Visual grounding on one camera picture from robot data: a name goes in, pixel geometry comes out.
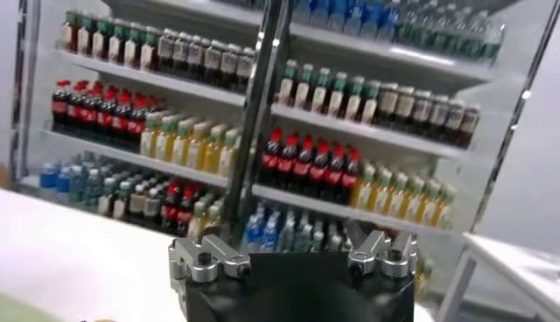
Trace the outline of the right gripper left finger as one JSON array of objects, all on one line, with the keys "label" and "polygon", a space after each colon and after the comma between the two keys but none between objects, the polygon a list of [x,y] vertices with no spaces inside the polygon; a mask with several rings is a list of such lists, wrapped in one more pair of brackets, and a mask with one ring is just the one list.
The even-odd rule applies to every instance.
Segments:
[{"label": "right gripper left finger", "polygon": [[201,244],[188,237],[175,238],[168,247],[171,288],[179,292],[187,281],[196,284],[214,282],[219,270],[233,279],[242,279],[251,271],[250,256],[237,251],[215,234],[207,234]]}]

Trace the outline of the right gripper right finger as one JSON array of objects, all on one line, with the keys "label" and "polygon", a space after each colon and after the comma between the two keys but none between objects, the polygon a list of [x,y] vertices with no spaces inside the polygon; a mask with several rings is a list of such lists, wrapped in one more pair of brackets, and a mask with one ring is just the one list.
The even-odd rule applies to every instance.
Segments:
[{"label": "right gripper right finger", "polygon": [[373,230],[362,238],[358,248],[347,254],[347,267],[357,277],[379,270],[385,277],[400,279],[417,272],[417,238],[401,232],[392,239],[386,232]]}]

